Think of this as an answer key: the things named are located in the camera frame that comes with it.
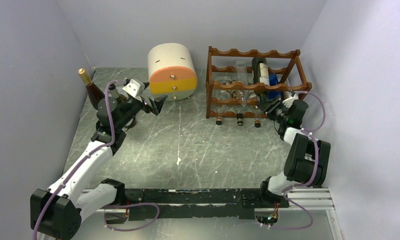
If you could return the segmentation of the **dark wine bottle white label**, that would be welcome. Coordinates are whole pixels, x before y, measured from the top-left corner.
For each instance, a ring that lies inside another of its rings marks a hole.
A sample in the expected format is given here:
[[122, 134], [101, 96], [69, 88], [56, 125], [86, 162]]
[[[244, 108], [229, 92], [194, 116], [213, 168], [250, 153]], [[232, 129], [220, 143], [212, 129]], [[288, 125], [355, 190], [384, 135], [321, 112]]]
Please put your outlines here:
[[[270, 86], [269, 70], [267, 60], [264, 57], [254, 57], [251, 60], [252, 76], [254, 84], [264, 84]], [[265, 90], [254, 90], [254, 93], [261, 102], [268, 99], [268, 92]]]

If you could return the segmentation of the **clear glass bottle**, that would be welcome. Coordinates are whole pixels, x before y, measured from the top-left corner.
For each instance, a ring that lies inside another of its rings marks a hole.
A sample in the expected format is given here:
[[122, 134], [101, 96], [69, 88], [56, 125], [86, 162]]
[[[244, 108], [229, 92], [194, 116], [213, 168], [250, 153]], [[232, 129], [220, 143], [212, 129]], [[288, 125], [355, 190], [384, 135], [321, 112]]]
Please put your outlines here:
[[[246, 61], [245, 60], [236, 60], [235, 61], [235, 69], [236, 69], [236, 81], [242, 83], [243, 85], [249, 85]], [[241, 103], [241, 106], [246, 107], [248, 105], [247, 101], [251, 98], [252, 91], [251, 90], [237, 90], [236, 95], [237, 95], [237, 99]]]

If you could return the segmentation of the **dark gold-capped wine bottle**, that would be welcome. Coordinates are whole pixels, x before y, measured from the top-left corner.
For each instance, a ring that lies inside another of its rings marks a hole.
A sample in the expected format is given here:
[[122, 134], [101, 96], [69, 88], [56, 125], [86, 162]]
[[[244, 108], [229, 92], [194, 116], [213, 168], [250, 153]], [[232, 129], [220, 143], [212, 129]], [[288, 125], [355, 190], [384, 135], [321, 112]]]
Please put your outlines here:
[[100, 88], [93, 82], [93, 80], [84, 68], [80, 68], [78, 70], [78, 75], [85, 85], [87, 96], [90, 100], [91, 105], [97, 111], [100, 101], [105, 98], [104, 92], [101, 91]]

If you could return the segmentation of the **dark green labelled wine bottle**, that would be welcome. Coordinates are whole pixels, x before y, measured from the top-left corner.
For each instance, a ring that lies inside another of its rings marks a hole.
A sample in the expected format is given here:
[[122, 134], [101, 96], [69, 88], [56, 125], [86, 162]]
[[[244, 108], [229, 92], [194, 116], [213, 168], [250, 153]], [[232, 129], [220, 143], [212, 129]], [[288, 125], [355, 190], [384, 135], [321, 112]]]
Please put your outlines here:
[[[117, 101], [118, 104], [124, 103], [127, 98], [118, 92], [116, 85], [111, 84], [108, 87], [108, 92], [111, 94], [111, 96]], [[123, 128], [125, 129], [125, 132], [127, 132], [129, 129], [133, 128], [137, 124], [136, 118], [134, 117], [129, 121], [129, 124], [124, 126]]]

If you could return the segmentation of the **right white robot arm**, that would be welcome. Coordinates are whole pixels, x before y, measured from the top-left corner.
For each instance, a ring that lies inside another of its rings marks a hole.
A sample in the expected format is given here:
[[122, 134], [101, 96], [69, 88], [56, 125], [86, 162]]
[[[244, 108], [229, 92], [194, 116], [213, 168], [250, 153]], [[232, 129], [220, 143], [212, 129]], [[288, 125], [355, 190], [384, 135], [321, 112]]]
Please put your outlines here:
[[258, 104], [270, 120], [278, 124], [276, 129], [280, 139], [290, 145], [281, 173], [268, 178], [267, 188], [258, 193], [258, 202], [270, 207], [288, 191], [297, 187], [320, 186], [325, 181], [331, 152], [331, 144], [315, 138], [313, 130], [302, 127], [303, 117], [309, 105], [294, 99], [288, 107], [276, 97]]

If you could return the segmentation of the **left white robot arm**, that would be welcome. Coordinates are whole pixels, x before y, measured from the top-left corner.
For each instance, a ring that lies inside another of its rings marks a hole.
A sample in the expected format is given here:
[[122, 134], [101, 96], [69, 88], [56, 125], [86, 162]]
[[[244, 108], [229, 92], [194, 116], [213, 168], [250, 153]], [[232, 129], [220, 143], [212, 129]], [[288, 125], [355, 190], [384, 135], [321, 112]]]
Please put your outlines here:
[[99, 168], [121, 147], [123, 128], [143, 111], [158, 115], [167, 95], [147, 100], [142, 93], [149, 83], [136, 79], [110, 81], [97, 104], [96, 131], [76, 162], [46, 190], [36, 189], [30, 197], [32, 239], [38, 234], [57, 240], [70, 240], [81, 223], [104, 206], [120, 208], [127, 203], [125, 185], [113, 179], [103, 180], [94, 190], [83, 190]]

